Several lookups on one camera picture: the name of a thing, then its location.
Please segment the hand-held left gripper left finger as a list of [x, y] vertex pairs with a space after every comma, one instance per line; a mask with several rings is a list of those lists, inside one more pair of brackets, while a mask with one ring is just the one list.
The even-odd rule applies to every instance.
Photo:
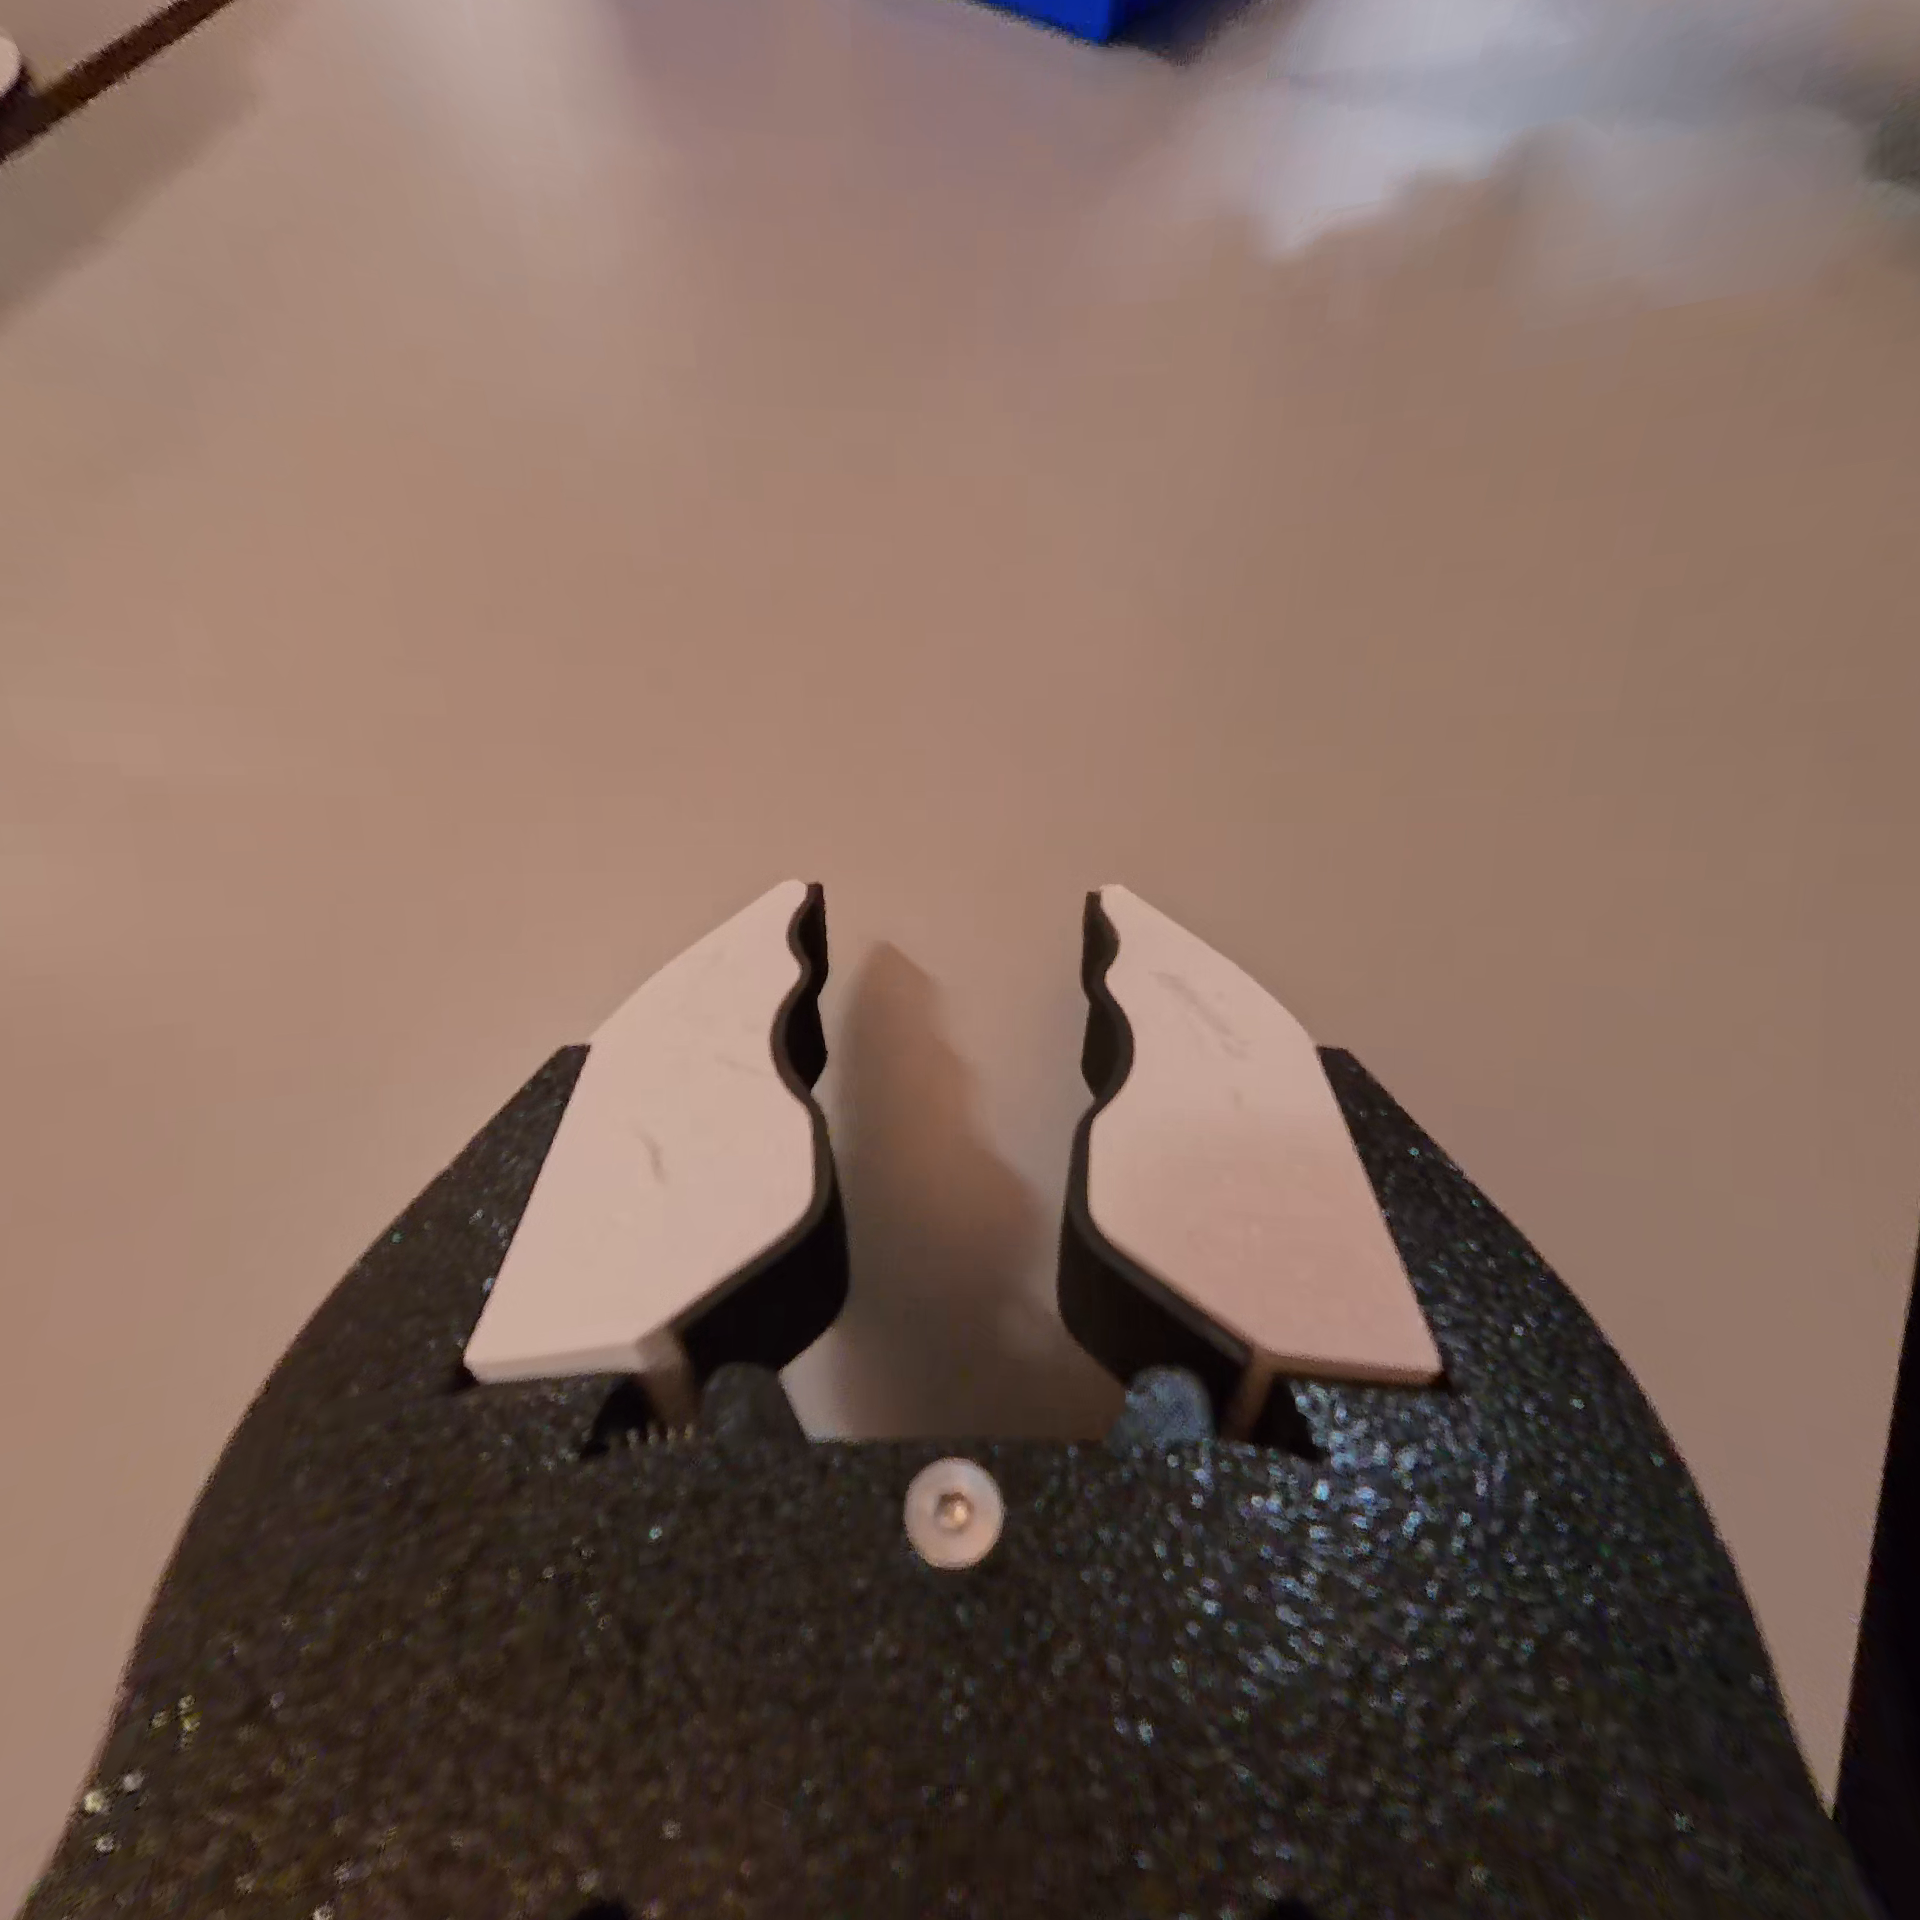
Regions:
[[468, 1377], [632, 1377], [685, 1420], [721, 1369], [779, 1374], [832, 1330], [851, 1256], [820, 1107], [827, 975], [827, 895], [787, 880], [600, 1023]]

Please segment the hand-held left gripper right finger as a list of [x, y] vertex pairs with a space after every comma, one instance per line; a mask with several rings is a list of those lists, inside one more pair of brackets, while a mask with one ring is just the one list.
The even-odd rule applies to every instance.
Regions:
[[1057, 1310], [1128, 1388], [1119, 1426], [1305, 1426], [1300, 1383], [1443, 1388], [1305, 1027], [1117, 881], [1085, 898], [1079, 967]]

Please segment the blue storage bin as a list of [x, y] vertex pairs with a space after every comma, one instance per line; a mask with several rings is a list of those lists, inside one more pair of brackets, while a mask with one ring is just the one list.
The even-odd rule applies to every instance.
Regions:
[[1133, 44], [1172, 23], [1189, 5], [977, 5], [1034, 31], [1079, 44], [1110, 47]]

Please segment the grey desk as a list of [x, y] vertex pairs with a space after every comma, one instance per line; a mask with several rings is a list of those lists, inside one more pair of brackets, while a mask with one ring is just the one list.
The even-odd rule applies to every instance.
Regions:
[[1090, 1435], [1079, 912], [1596, 1313], [1836, 1784], [1917, 1228], [1917, 11], [235, 5], [2, 161], [2, 1903], [282, 1350], [828, 895], [828, 1435]]

